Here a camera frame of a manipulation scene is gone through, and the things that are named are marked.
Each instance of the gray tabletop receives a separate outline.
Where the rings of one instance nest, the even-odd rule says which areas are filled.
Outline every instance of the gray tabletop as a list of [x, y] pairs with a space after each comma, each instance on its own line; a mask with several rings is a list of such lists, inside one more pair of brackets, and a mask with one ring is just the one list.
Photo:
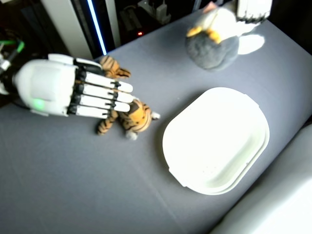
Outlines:
[[[186, 55], [184, 35], [194, 17], [111, 53], [131, 70], [134, 95], [162, 115], [137, 141], [127, 140], [119, 123], [100, 137], [97, 119], [1, 109], [0, 233], [203, 234], [245, 193], [312, 114], [312, 57], [266, 22], [258, 29], [266, 37], [262, 49], [208, 73]], [[235, 189], [208, 196], [171, 176], [161, 140], [176, 114], [218, 86], [253, 98], [271, 136]]]

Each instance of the stuffed animal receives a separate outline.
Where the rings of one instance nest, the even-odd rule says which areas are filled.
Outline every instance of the stuffed animal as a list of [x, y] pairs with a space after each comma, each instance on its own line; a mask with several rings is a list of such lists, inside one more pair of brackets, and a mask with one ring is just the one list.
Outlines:
[[201, 15], [186, 35], [190, 58], [201, 68], [219, 71], [236, 59], [261, 48], [264, 37], [254, 34], [260, 23], [237, 21], [235, 1]]
[[[100, 64], [105, 71], [106, 77], [117, 79], [128, 78], [131, 75], [128, 70], [120, 68], [118, 62], [111, 56], [104, 56]], [[110, 116], [99, 124], [97, 133], [99, 135], [107, 133], [118, 117], [126, 130], [126, 137], [131, 140], [136, 140], [138, 133], [145, 131], [150, 126], [152, 120], [159, 119], [160, 114], [152, 112], [149, 106], [135, 97], [133, 102], [130, 103], [130, 110], [128, 112], [112, 110]]]

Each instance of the stuffed tiger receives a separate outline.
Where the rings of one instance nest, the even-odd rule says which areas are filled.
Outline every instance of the stuffed tiger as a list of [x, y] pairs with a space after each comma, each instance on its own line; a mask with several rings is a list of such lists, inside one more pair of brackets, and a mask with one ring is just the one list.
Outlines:
[[[120, 68], [118, 62], [111, 56], [104, 56], [100, 64], [105, 71], [106, 77], [118, 79], [128, 78], [131, 75], [128, 70]], [[160, 114], [152, 112], [149, 106], [135, 97], [133, 102], [130, 103], [130, 110], [128, 112], [112, 110], [110, 116], [99, 124], [97, 133], [99, 135], [107, 133], [118, 117], [126, 130], [126, 137], [136, 140], [138, 133], [145, 131], [150, 126], [152, 120], [159, 119]]]

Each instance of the penguin plush toy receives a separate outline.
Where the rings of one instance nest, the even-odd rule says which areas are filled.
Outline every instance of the penguin plush toy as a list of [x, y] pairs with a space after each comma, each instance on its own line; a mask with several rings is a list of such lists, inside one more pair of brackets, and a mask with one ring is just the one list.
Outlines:
[[263, 46], [264, 37], [254, 33], [260, 23], [237, 21], [235, 12], [234, 0], [212, 7], [187, 32], [187, 53], [199, 67], [220, 71], [238, 55], [249, 54]]

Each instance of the white container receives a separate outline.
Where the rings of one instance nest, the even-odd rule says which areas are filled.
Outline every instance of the white container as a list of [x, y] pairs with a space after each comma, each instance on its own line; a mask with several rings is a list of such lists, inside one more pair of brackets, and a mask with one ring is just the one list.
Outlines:
[[219, 195], [239, 183], [269, 136], [255, 101], [233, 89], [213, 88], [168, 124], [163, 151], [170, 173], [182, 186]]

